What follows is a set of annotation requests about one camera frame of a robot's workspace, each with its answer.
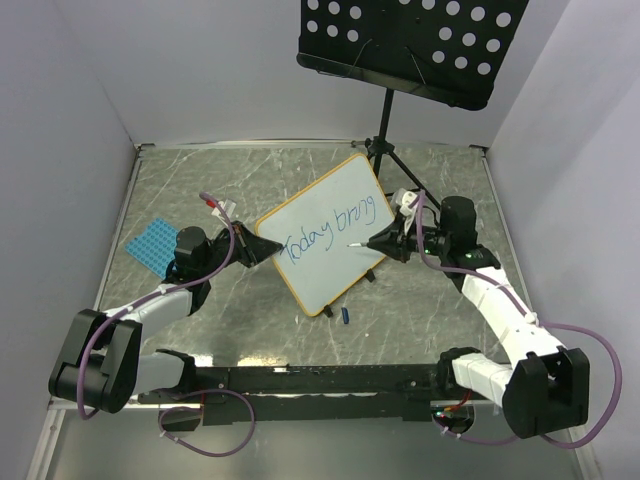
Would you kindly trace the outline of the yellow framed whiteboard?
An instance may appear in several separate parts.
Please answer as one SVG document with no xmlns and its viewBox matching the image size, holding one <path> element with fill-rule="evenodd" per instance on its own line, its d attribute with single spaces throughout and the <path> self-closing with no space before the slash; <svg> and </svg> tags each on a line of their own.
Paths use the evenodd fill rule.
<svg viewBox="0 0 640 480">
<path fill-rule="evenodd" d="M 283 245 L 274 264 L 304 313 L 317 316 L 384 259 L 354 244 L 393 219 L 369 160 L 354 154 L 260 218 L 254 231 Z"/>
</svg>

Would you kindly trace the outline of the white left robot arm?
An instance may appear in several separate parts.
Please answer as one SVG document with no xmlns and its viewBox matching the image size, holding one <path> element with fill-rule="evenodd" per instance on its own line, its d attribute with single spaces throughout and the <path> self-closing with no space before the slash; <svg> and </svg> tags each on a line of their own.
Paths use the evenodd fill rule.
<svg viewBox="0 0 640 480">
<path fill-rule="evenodd" d="M 213 239 L 196 226 L 180 230 L 174 258 L 155 290 L 121 307 L 75 315 L 48 381 L 50 395 L 75 402 L 86 417 L 116 413 L 132 396 L 155 390 L 177 402 L 189 400 L 198 387 L 194 358 L 169 349 L 144 355 L 142 344 L 196 313 L 211 291 L 213 275 L 233 263 L 257 266 L 282 248 L 240 221 Z"/>
</svg>

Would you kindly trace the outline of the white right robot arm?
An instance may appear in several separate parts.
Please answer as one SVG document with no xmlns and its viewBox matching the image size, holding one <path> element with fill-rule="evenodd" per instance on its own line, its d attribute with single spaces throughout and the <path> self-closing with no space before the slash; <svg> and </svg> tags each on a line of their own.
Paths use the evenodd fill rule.
<svg viewBox="0 0 640 480">
<path fill-rule="evenodd" d="M 471 347 L 443 353 L 438 390 L 458 398 L 467 390 L 492 401 L 521 439 L 586 423 L 590 364 L 541 326 L 517 295 L 496 256 L 478 241 L 472 200 L 443 199 L 435 225 L 422 222 L 424 195 L 405 189 L 392 197 L 395 218 L 365 247 L 407 262 L 417 253 L 440 271 L 481 314 L 508 361 L 498 364 Z"/>
</svg>

